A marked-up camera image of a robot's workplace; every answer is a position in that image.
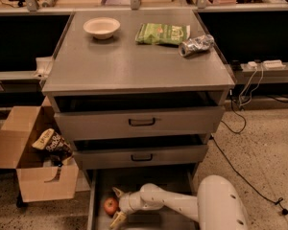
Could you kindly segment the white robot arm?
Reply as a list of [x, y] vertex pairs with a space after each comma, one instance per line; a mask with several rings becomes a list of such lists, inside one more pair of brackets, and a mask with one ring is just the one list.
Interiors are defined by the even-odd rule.
[[144, 184], [137, 192], [125, 193], [113, 187], [119, 211], [114, 214], [110, 229], [121, 225], [137, 211], [169, 209], [199, 223], [201, 230], [249, 230], [248, 214], [233, 185], [219, 175], [202, 180], [196, 196], [165, 191], [156, 184]]

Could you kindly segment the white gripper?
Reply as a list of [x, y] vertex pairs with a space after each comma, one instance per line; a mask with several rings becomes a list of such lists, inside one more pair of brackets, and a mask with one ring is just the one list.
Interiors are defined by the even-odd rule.
[[119, 198], [119, 208], [121, 211], [116, 212], [112, 218], [109, 228], [114, 229], [123, 223], [127, 215], [133, 214], [142, 209], [143, 201], [140, 192], [124, 193], [122, 190], [113, 187], [115, 195]]

